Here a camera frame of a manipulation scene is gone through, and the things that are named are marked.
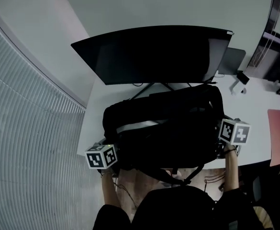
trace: desk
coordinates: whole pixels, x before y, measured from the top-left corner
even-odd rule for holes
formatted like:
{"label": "desk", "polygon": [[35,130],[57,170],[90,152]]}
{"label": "desk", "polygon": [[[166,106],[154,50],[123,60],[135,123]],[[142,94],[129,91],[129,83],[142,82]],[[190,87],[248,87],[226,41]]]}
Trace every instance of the desk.
{"label": "desk", "polygon": [[[270,82],[262,79],[250,78],[244,95],[232,96],[230,87],[235,83],[234,76],[225,75],[214,78],[218,82],[224,104],[224,113],[231,118],[240,118],[252,125],[247,145],[242,146],[238,157],[239,165],[257,163],[271,158],[270,132],[268,109],[280,109],[280,96],[267,91]],[[135,87],[132,84],[106,86],[99,78],[95,80],[87,110],[84,116],[82,130],[78,143],[77,154],[84,155],[84,151],[95,142],[103,139],[102,118],[104,110],[117,102],[127,100],[138,93],[146,84]],[[185,83],[170,84],[173,89],[188,87]],[[161,84],[154,84],[140,97],[151,93],[166,92],[168,89]],[[224,168],[225,160],[214,160],[205,165],[205,169]]]}

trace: black backpack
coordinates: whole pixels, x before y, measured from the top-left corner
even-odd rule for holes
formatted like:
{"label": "black backpack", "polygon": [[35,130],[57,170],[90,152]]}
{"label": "black backpack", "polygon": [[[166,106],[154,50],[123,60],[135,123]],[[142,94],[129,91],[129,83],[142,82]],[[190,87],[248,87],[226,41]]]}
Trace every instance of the black backpack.
{"label": "black backpack", "polygon": [[[224,117],[219,89],[203,84],[108,107],[103,116],[105,144],[115,144],[122,169],[138,169],[170,184],[186,185],[216,159]],[[161,168],[197,169],[184,181]]]}

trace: curved monitor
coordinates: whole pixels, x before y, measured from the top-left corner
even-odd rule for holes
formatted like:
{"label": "curved monitor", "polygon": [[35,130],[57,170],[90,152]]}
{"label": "curved monitor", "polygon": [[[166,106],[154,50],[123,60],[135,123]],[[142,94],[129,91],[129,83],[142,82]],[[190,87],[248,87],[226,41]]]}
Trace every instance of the curved monitor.
{"label": "curved monitor", "polygon": [[102,34],[71,46],[105,84],[204,82],[215,75],[232,32],[187,25]]}

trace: wooden floor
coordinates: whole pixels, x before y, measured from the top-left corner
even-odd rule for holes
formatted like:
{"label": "wooden floor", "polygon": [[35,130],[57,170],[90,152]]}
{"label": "wooden floor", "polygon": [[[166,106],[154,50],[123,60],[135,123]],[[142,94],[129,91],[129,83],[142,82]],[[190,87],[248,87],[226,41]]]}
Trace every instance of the wooden floor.
{"label": "wooden floor", "polygon": [[[194,169],[181,169],[179,170],[182,178],[186,178]],[[195,186],[201,190],[205,188],[206,179],[213,179],[218,177],[224,172],[224,169],[202,170],[197,176],[195,176],[191,182],[191,186]],[[220,178],[219,181],[211,184],[207,184],[206,192],[213,200],[219,200],[222,196],[222,192],[219,190],[219,186],[224,182],[224,179]],[[140,205],[148,192],[155,189],[158,181],[153,179],[144,173],[136,170],[124,171],[121,170],[117,184],[124,185],[128,190],[131,197],[134,199],[135,205],[130,199],[129,195],[121,188],[117,188],[117,194],[122,205],[122,209],[128,214],[130,220],[133,219],[136,212],[136,206]],[[256,207],[255,211],[263,223],[265,228],[272,228],[272,223],[269,219],[266,211],[261,207]]]}

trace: white cube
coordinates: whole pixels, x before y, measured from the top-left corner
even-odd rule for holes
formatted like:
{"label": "white cube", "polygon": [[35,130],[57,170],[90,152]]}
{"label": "white cube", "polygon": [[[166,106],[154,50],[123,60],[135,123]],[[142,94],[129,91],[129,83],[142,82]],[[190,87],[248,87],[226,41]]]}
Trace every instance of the white cube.
{"label": "white cube", "polygon": [[117,162],[114,145],[92,146],[85,151],[90,169],[107,169]]}
{"label": "white cube", "polygon": [[245,145],[251,125],[242,121],[223,119],[218,138],[231,145]]}

